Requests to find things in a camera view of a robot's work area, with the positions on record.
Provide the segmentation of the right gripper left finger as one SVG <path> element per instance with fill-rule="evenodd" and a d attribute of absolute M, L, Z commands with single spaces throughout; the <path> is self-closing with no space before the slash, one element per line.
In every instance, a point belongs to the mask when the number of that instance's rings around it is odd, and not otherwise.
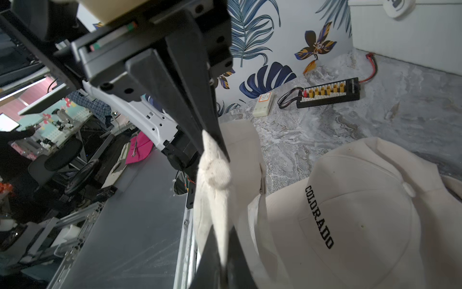
<path fill-rule="evenodd" d="M 231 66 L 226 42 L 231 38 L 231 20 L 226 7 L 214 7 L 198 18 L 182 9 L 149 24 L 156 37 L 153 46 L 125 63 L 128 75 L 161 104 L 177 122 L 200 154 L 202 132 L 214 139 L 225 156 L 225 141 L 218 124 L 210 57 L 220 66 Z M 208 54 L 207 46 L 215 48 Z"/>

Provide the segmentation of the beige cap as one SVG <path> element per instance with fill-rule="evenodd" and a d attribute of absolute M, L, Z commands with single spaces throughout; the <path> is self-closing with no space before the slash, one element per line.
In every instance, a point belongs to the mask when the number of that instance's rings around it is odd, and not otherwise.
<path fill-rule="evenodd" d="M 380 138 L 249 205 L 262 289 L 459 289 L 462 183 Z"/>
<path fill-rule="evenodd" d="M 289 289 L 267 213 L 266 165 L 248 120 L 220 125 L 228 156 L 203 132 L 193 228 L 200 262 L 194 289 Z"/>

